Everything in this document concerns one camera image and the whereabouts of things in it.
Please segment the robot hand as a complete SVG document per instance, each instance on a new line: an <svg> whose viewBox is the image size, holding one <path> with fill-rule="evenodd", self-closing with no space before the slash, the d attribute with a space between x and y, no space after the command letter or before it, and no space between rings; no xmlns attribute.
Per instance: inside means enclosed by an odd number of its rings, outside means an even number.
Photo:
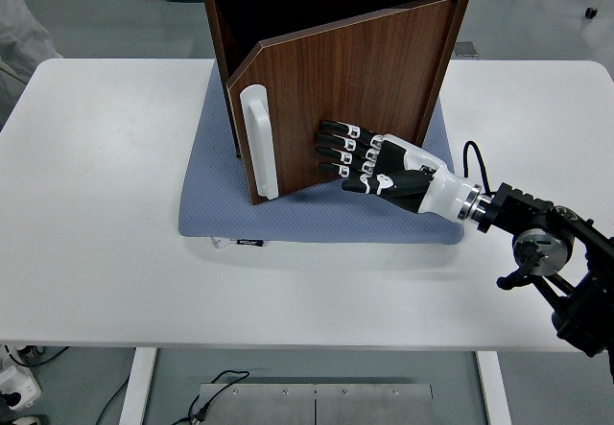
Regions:
<svg viewBox="0 0 614 425"><path fill-rule="evenodd" d="M377 196L412 213L467 220L483 197L482 187L458 177L440 158L392 134L323 120L316 152L322 170L342 178L347 192Z"/></svg>

